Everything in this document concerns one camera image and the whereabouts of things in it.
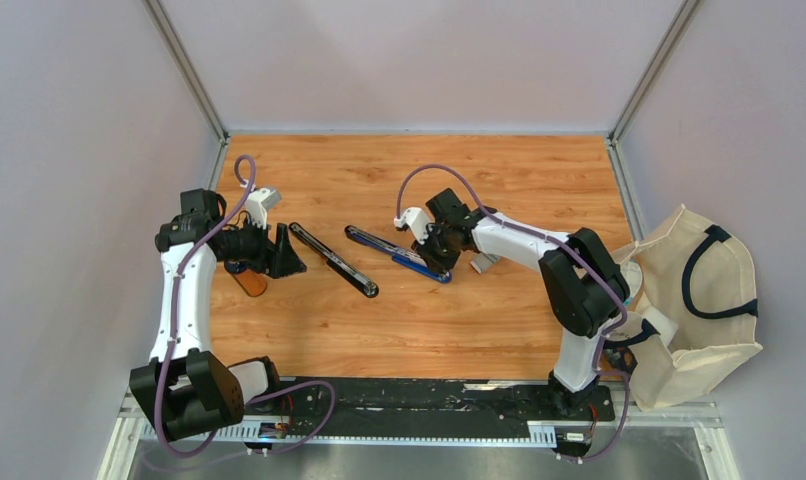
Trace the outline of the black stapler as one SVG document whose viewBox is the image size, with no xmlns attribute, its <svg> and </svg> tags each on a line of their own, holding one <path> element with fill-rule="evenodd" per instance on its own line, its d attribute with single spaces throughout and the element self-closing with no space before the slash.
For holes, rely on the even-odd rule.
<svg viewBox="0 0 806 480">
<path fill-rule="evenodd" d="M 291 233 L 314 252 L 325 259 L 326 265 L 334 270 L 367 298 L 375 298 L 379 294 L 379 286 L 360 270 L 348 263 L 342 256 L 309 233 L 302 225 L 291 222 L 288 225 Z"/>
</svg>

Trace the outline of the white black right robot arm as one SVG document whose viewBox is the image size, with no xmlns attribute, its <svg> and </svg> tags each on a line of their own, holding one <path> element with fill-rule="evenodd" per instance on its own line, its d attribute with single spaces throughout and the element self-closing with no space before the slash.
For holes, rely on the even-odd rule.
<svg viewBox="0 0 806 480">
<path fill-rule="evenodd" d="M 542 276 L 553 315 L 563 329 L 551 409 L 577 417 L 597 382 L 603 338 L 627 318 L 630 289 L 621 267 L 598 234 L 581 228 L 554 232 L 519 223 L 491 207 L 469 208 L 447 188 L 425 208 L 410 207 L 396 220 L 409 227 L 413 247 L 435 273 L 451 271 L 464 251 L 509 260 Z"/>
</svg>

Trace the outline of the blue stapler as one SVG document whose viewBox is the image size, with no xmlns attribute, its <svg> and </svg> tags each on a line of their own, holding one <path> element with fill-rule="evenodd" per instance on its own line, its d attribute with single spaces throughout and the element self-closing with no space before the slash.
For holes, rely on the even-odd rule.
<svg viewBox="0 0 806 480">
<path fill-rule="evenodd" d="M 395 263 L 431 280 L 442 284 L 450 283 L 452 280 L 450 272 L 434 273 L 430 271 L 425 261 L 412 250 L 395 245 L 354 225 L 347 225 L 344 228 L 344 233 L 348 239 L 384 253 Z"/>
</svg>

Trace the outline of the small staple box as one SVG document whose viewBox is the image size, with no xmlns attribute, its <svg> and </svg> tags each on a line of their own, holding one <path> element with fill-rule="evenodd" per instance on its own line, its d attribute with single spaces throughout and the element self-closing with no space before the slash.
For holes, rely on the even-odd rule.
<svg viewBox="0 0 806 480">
<path fill-rule="evenodd" d="M 470 265 L 478 274 L 483 274 L 493 267 L 499 260 L 499 256 L 479 253 L 473 257 L 473 259 L 470 261 Z"/>
</svg>

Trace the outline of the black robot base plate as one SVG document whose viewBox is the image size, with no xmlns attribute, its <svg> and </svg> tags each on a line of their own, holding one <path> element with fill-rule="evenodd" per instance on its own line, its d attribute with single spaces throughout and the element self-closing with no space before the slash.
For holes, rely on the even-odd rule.
<svg viewBox="0 0 806 480">
<path fill-rule="evenodd" d="M 423 378 L 355 378 L 355 377 L 295 377 L 280 382 L 281 388 L 295 390 L 282 399 L 268 400 L 248 407 L 254 415 L 282 415 L 291 419 L 298 401 L 329 404 L 332 411 L 338 400 L 351 407 L 461 409 L 473 407 L 504 410 L 509 408 L 528 415 L 545 414 L 554 420 L 576 420 L 606 400 L 612 400 L 605 386 L 595 388 L 591 396 L 568 413 L 561 412 L 552 402 L 549 387 L 542 382 L 497 380 L 447 380 Z"/>
</svg>

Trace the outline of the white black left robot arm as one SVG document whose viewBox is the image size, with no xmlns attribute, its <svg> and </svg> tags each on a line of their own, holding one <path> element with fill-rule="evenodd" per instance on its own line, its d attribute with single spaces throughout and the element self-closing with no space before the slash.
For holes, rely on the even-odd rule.
<svg viewBox="0 0 806 480">
<path fill-rule="evenodd" d="M 268 357 L 227 366 L 214 354 L 210 336 L 218 266 L 243 286 L 261 276 L 278 279 L 305 272 L 286 224 L 268 223 L 280 200 L 273 187 L 254 189 L 241 207 L 243 222 L 235 226 L 228 222 L 222 195 L 185 191 L 180 214 L 155 236 L 163 274 L 158 334 L 147 364 L 131 370 L 129 389 L 167 442 L 235 425 L 247 402 L 263 415 L 283 405 L 285 389 Z"/>
</svg>

